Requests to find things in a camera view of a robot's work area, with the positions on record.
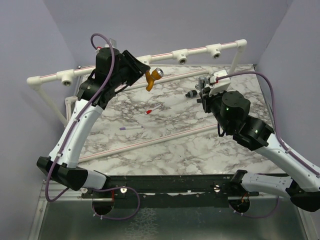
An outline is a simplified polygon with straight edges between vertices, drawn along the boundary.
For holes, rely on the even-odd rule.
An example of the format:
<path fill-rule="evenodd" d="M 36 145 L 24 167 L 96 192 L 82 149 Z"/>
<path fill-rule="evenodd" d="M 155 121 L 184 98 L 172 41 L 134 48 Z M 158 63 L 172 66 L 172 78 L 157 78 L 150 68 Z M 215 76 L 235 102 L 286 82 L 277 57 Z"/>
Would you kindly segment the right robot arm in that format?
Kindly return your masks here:
<path fill-rule="evenodd" d="M 274 129 L 263 120 L 249 114 L 251 102 L 238 91 L 209 94 L 201 92 L 205 113 L 212 113 L 221 128 L 220 136 L 232 136 L 239 145 L 256 152 L 281 168 L 286 176 L 271 176 L 237 170 L 229 189 L 236 195 L 266 193 L 289 198 L 297 207 L 316 212 L 320 209 L 320 179 L 309 168 L 307 160 L 297 161 L 297 154 L 281 145 Z"/>

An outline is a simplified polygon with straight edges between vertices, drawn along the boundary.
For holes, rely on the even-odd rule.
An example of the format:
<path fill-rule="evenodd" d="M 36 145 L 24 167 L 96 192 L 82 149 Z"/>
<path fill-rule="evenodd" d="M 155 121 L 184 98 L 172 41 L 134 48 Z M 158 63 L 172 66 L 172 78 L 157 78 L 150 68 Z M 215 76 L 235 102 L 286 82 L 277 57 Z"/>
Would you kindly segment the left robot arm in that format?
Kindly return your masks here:
<path fill-rule="evenodd" d="M 101 198 L 110 193 L 105 174 L 78 166 L 80 153 L 96 120 L 116 95 L 116 89 L 122 84 L 133 85 L 149 70 L 148 65 L 127 50 L 102 48 L 98 52 L 95 69 L 79 87 L 73 114 L 61 138 L 47 157 L 37 160 L 37 167 L 48 180 L 74 191 L 93 189 Z"/>

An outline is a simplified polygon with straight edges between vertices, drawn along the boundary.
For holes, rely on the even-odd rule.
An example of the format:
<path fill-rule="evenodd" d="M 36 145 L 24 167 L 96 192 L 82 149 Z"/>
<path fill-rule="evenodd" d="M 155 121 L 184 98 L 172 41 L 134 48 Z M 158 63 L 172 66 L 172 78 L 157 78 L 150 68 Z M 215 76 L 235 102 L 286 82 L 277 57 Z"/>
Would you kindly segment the chrome metal faucet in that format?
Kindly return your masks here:
<path fill-rule="evenodd" d="M 207 77 L 199 77 L 197 80 L 198 83 L 195 85 L 195 88 L 200 92 L 206 87 L 206 85 L 210 84 L 210 78 Z"/>

